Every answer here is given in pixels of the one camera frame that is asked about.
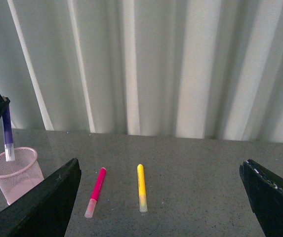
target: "granite surface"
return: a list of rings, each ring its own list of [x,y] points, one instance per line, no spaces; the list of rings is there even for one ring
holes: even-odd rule
[[[82,177],[66,237],[263,237],[239,165],[253,159],[283,177],[283,144],[24,129],[14,129],[13,137],[16,147],[37,150],[44,177],[79,159]],[[139,212],[139,163],[145,168],[145,214]],[[101,167],[107,175],[93,218],[86,219]],[[0,211],[6,207],[0,191]]]

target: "mesh cup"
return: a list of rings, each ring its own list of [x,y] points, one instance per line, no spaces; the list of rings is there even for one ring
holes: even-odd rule
[[[43,180],[36,150],[19,147],[14,152],[15,161],[6,161],[5,152],[0,154],[0,189],[8,205]]]

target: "marker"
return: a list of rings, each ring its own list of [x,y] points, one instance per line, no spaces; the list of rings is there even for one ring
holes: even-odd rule
[[[101,188],[103,185],[105,175],[106,175],[106,169],[102,167],[97,176],[97,180],[96,180],[94,190],[91,195],[90,202],[88,203],[87,209],[84,214],[86,218],[91,218],[93,216],[93,212],[94,212],[97,200],[98,200],[98,196],[100,195],[100,192],[101,192]]]
[[[143,171],[143,165],[139,164],[137,166],[138,173],[138,191],[139,191],[139,208],[140,212],[147,212],[147,198],[146,198],[146,184],[145,184],[145,174]]]
[[[9,112],[9,106],[5,109],[3,115],[3,134],[4,134],[4,148],[5,148],[5,160],[14,161],[15,152],[13,144],[11,115]]]

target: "purple marker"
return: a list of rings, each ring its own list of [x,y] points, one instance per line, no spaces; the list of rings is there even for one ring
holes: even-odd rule
[[[4,111],[2,118],[3,118],[5,158],[6,158],[6,161],[14,161],[15,153],[14,153],[11,115],[9,113],[9,106]]]

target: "pink mesh pen holder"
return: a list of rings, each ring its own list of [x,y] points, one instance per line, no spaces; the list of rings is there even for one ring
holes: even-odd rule
[[[14,153],[15,161],[6,161],[5,152],[0,154],[0,189],[8,205],[43,180],[36,150],[19,147],[14,149]]]

